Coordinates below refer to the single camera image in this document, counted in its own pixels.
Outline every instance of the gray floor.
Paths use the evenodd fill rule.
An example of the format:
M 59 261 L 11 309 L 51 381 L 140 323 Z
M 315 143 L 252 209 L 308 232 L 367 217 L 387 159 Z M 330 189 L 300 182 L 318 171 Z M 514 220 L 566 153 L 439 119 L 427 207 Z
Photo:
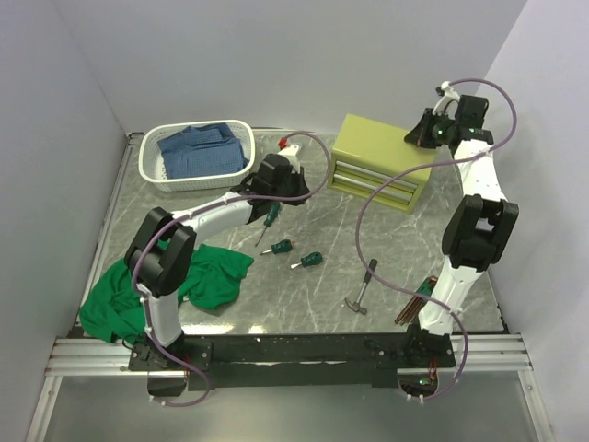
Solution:
M 407 403 L 397 389 L 358 385 L 220 389 L 188 409 L 162 409 L 149 402 L 144 378 L 64 378 L 45 440 L 537 439 L 517 373 L 466 373 L 454 390 L 424 406 Z
M 256 133 L 258 158 L 276 151 L 276 133 Z M 333 145 L 334 135 L 322 138 Z M 115 222 L 101 272 L 120 259 L 144 219 L 156 206 L 167 210 L 187 209 L 204 204 L 225 190 L 160 192 L 145 182 L 137 169 L 140 138 L 132 141 L 132 152 Z M 325 171 L 325 158 L 318 145 L 306 146 L 303 166 L 309 188 L 317 185 Z M 390 281 L 417 288 L 423 278 L 438 274 L 442 265 L 440 241 L 454 213 L 461 192 L 452 168 L 435 169 L 412 215 L 373 204 L 362 228 L 367 258 L 377 258 L 377 272 Z M 299 207 L 285 206 L 278 221 L 268 230 L 260 246 L 254 243 L 261 221 L 238 227 L 207 241 L 210 245 L 238 250 L 256 258 L 243 281 L 239 299 L 214 313 L 185 303 L 180 321 L 185 332 L 197 333 L 290 333 L 290 332 L 398 332 L 394 318 L 407 297 L 373 281 L 367 290 L 366 316 L 342 306 L 344 297 L 354 297 L 364 276 L 353 242 L 356 216 L 363 200 L 344 193 L 324 190 Z M 259 257 L 261 250 L 283 238 L 296 242 L 296 249 L 284 255 Z M 325 261 L 307 269 L 291 271 L 289 264 L 311 251 L 320 251 Z M 464 304 L 464 323 L 470 332 L 502 330 L 500 311 L 487 274 L 472 288 Z

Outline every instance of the green towel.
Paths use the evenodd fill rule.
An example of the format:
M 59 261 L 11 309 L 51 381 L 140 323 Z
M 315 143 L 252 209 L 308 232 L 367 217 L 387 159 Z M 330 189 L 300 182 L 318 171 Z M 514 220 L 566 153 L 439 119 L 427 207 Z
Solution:
M 202 244 L 192 253 L 178 302 L 186 297 L 196 307 L 214 309 L 236 300 L 241 280 L 253 262 L 243 253 Z M 144 311 L 123 260 L 112 264 L 92 288 L 80 309 L 80 322 L 87 334 L 108 343 L 119 338 L 134 343 L 143 334 Z

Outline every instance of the white wall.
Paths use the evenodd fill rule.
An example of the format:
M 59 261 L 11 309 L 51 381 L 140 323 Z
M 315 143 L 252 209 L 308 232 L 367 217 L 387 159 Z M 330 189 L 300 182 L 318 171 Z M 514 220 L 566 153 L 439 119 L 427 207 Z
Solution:
M 0 440 L 73 324 L 124 134 L 50 0 L 0 2 Z
M 441 81 L 485 75 L 525 0 L 55 3 L 126 131 L 335 133 L 348 112 L 410 128 Z
M 491 276 L 510 329 L 525 337 L 561 441 L 589 435 L 588 41 L 586 2 L 528 0 L 487 75 L 513 96 L 520 117 L 497 167 L 521 214 Z M 504 134 L 508 113 L 493 109 L 497 102 L 487 124 Z

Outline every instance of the robotic arm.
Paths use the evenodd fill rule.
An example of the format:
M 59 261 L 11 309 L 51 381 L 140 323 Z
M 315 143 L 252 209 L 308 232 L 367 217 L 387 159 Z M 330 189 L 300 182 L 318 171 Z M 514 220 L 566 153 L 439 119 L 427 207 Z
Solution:
M 454 159 L 487 153 L 458 165 L 464 197 L 444 232 L 444 265 L 432 292 L 433 298 L 460 311 L 470 288 L 489 265 L 501 258 L 519 209 L 502 193 L 489 151 L 492 135 L 482 129 L 489 102 L 480 97 L 460 97 L 448 82 L 437 90 L 442 97 L 433 109 L 425 110 L 405 141 L 425 148 L 448 145 Z M 452 101 L 458 103 L 454 120 L 446 113 Z M 452 334 L 450 313 L 434 303 L 422 309 L 419 323 L 430 334 Z
M 309 193 L 305 183 L 305 171 L 300 165 L 301 147 L 281 142 L 278 154 L 269 154 L 260 164 L 258 172 L 249 175 L 238 186 L 221 198 L 199 207 L 169 213 L 157 207 L 147 214 L 137 231 L 131 247 L 125 254 L 125 264 L 133 270 L 148 242 L 163 226 L 183 215 L 191 215 L 199 208 L 225 202 L 202 215 L 190 217 L 178 223 L 161 239 L 168 241 L 165 248 L 155 245 L 146 255 L 139 269 L 140 287 L 147 295 L 145 315 L 153 327 L 147 335 L 155 334 L 161 345 L 172 354 L 180 354 L 183 333 L 178 315 L 178 289 L 189 270 L 192 251 L 209 237 L 232 227 L 252 223 L 268 214 L 272 201 L 241 200 L 228 203 L 242 195 L 267 195 L 298 197 Z M 286 201 L 299 205 L 305 200 Z

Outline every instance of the blue fabric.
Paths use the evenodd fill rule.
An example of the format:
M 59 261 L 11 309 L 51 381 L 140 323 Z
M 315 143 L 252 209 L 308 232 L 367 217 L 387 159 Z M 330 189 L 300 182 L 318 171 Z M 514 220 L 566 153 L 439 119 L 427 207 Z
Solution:
M 248 159 L 226 123 L 189 126 L 157 142 L 169 179 L 226 175 L 242 170 Z

